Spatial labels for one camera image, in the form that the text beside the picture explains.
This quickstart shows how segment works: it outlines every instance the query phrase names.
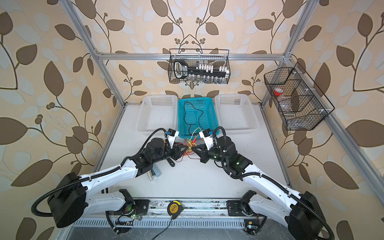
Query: white plastic basket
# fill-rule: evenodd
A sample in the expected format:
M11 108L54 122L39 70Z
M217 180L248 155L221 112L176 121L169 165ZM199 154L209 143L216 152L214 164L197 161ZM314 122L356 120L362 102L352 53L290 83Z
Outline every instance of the white plastic basket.
M245 94L215 96L215 110L219 126L226 131L241 133L258 128L255 110Z
M177 97L175 95L152 95L144 97L136 129L140 132L153 132L162 127L176 129Z

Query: gray floor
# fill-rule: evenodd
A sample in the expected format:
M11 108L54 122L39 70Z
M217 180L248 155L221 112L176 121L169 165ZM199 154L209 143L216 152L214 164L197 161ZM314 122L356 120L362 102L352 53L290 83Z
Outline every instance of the gray floor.
M133 228L127 233L116 235L111 228L100 227L73 227L67 240L151 240L161 232L159 228ZM156 240L295 240L288 229L279 223L267 219L257 236L248 236L244 231L237 229L212 228L169 228L159 235Z

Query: wire mesh basket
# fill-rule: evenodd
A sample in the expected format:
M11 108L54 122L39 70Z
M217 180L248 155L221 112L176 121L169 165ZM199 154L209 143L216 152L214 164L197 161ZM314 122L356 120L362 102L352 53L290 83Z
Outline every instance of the wire mesh basket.
M334 110L331 101L311 76L308 75L314 86L308 87L303 81L300 76L302 69L296 64L293 68L278 68L264 74L265 86L287 130L313 130ZM324 106L315 92L324 97L329 105Z
M228 84L231 75L229 50L176 49L169 50L168 76L170 83Z

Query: robotic arm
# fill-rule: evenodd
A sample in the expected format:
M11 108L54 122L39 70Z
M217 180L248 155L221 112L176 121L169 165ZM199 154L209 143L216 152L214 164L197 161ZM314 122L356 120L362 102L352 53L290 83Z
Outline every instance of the robotic arm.
M153 138L147 144L161 130L164 131L165 140ZM223 136L216 138L219 130L222 130ZM137 154L126 157L121 164L79 177L75 173L67 174L56 189L41 196L32 205L32 213L41 217L53 217L58 228L69 226L81 216L92 213L112 210L122 214L131 213L135 202L126 189L111 194L97 193L150 171L156 162L182 157L188 147L174 145L178 134L179 132L172 129L157 129L147 138ZM312 194L301 194L262 172L252 161L236 151L235 144L226 136L224 128L218 127L214 131L206 129L199 134L205 144L192 147L192 150L200 156L202 163L209 159L221 162L224 171L231 178L253 185L270 198L264 198L253 191L247 192L241 199L241 210L245 215L258 213L272 218L287 227L297 240L322 240L318 234L323 226L330 235L329 239L334 239L333 232L326 224L320 206ZM47 197L51 213L40 212L37 205Z

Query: tape measure label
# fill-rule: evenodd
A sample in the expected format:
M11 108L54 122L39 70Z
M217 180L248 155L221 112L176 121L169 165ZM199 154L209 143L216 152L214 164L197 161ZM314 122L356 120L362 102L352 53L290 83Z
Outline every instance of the tape measure label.
M179 210L179 207L177 204L172 204L169 210L171 211L171 213L175 214Z

